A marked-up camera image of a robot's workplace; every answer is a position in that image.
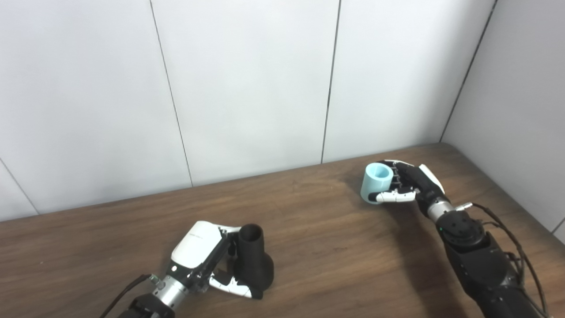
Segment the black and white left hand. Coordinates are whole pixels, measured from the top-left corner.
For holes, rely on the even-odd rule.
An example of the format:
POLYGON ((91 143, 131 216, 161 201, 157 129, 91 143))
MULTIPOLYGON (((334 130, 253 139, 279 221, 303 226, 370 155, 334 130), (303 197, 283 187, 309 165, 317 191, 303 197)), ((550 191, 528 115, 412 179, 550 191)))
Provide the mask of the black and white left hand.
POLYGON ((182 294, 203 293, 209 287, 252 298, 252 290, 234 275, 217 266, 236 256, 240 227, 197 221, 171 254, 166 278, 177 284, 182 294))

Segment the black and white right hand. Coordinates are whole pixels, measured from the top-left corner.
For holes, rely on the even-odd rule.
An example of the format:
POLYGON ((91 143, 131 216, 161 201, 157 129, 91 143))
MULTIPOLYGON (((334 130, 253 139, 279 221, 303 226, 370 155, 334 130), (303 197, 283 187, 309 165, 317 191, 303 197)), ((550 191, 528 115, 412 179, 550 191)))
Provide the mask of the black and white right hand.
POLYGON ((367 199, 377 203, 402 203, 415 201, 428 219, 429 209, 440 202, 447 202, 442 184, 424 164, 415 166, 400 160, 381 160, 393 172, 388 190, 369 193, 367 199))

